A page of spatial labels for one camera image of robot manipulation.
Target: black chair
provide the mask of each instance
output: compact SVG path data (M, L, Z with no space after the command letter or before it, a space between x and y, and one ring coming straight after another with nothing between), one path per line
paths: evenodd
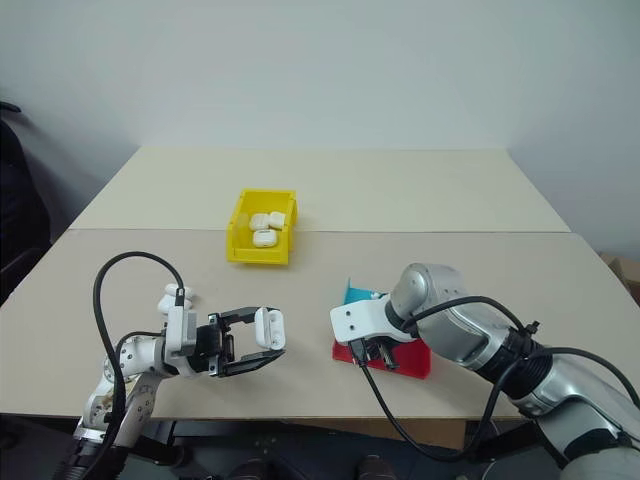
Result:
M1 110L19 113L0 102ZM0 120L0 304L51 246L49 214L36 191L20 140Z

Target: yellow bin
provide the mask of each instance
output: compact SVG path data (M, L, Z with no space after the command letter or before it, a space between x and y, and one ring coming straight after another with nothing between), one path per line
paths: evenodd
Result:
M273 247L254 247L253 232L249 229L251 216L273 211L286 215L284 227L277 231L278 243ZM295 191L244 189L227 227L227 260L287 265L289 252L293 250L293 225L297 219Z

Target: beige table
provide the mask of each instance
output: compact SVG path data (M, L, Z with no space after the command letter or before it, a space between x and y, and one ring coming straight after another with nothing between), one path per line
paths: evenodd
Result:
M299 231L568 232L505 150L142 147L71 228L223 230L243 188L296 190Z
M405 265L445 263L464 272L471 292L539 320L538 340L586 348L640 384L636 346L640 310L587 244L574 234L312 233L298 234L288 268L235 265L215 231L69 231L2 308L0 409L78 415L97 382L103 351L91 311L96 270L112 255L144 248L170 260L200 295L206 314L274 305L286 316L287 353L258 373L228 379L175 378L160 388L154 415L172 418L376 417L381 412L361 372L330 357L328 311L347 279L389 290ZM157 330L155 304L167 273L146 260L122 263L103 294L112 338ZM251 329L236 336L255 350ZM376 372L400 417L478 417L489 384L433 358L426 381ZM514 417L506 401L496 414Z
M297 190L298 239L289 267L224 260L222 230L245 187ZM389 233L320 233L358 231ZM413 261L460 268L470 291L504 301L523 321L541 320L542 341L601 353L637 382L631 351L638 310L593 251L568 232L504 150L143 147L0 310L0 411L79 414L103 358L91 311L93 277L105 260L128 249L175 263L200 294L201 322L212 311L261 303L287 317L283 358L236 378L164 382L157 418L331 425L341 419L351 422L346 428L363 418L361 425L382 422L361 373L330 358L328 310L341 301L348 277L387 290ZM159 328L155 303L167 281L145 261L114 269L104 294L112 338ZM255 350L249 331L237 338L241 351ZM453 428L450 419L479 416L489 389L438 358L426 381L384 372L376 378L397 416L415 420L410 430L419 440L449 446L459 444L433 423L448 422L447 432L461 434L464 421ZM497 414L516 412L501 401ZM428 429L421 427L425 419Z

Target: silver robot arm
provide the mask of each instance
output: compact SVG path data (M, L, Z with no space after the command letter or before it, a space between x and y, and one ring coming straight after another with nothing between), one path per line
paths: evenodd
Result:
M331 320L340 343L356 338L376 341L385 335L395 342L419 338L438 355L495 383L515 360L541 346L512 328L493 308L478 303L455 306L422 318L404 331L405 322L421 312L467 295L460 273L453 268L415 263L404 270L390 295L338 307L332 310ZM358 305L369 302L367 307ZM385 322L387 334L383 333ZM383 358L390 356L384 348L380 353ZM607 469L610 475L618 475L615 478L637 478L640 410L575 358L565 355L526 362L510 376L503 392L536 422L558 463L569 464L563 480L578 478L572 473L576 471L580 478L609 478ZM584 465L595 476L586 475Z

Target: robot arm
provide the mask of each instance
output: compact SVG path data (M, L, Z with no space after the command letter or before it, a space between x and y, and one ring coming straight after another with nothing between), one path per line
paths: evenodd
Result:
M257 338L273 338L266 351L235 359L234 323L256 323ZM153 412L160 382L176 375L193 377L207 372L211 377L226 377L257 370L284 354L284 324L279 310L244 307L225 313L212 313L209 323L196 328L196 313L182 306L168 311L166 329L160 336L135 335L123 343L120 368L126 385L125 414L118 434L99 467L87 476L89 466L99 455L100 446L111 420L114 373L108 358L102 376L87 401L68 458L62 462L54 480L117 478L127 455L134 448Z
M374 344L384 344L380 342L384 337L394 342L421 339L438 355L492 383L518 358L541 348L528 332L510 327L493 309L478 303L426 316L405 332L404 327L420 318L421 312L465 296L456 270L411 264L390 295L335 308L331 321L342 344L358 338ZM380 354L387 366L393 365L392 358L386 361L392 355L384 345ZM503 391L523 415L535 421L563 466L580 458L584 462L585 456L600 451L606 453L597 456L609 462L607 457L613 453L607 450L612 447L640 446L640 410L574 358L540 357L525 362L509 377ZM635 475L640 454L636 450L627 453L625 458L635 459Z

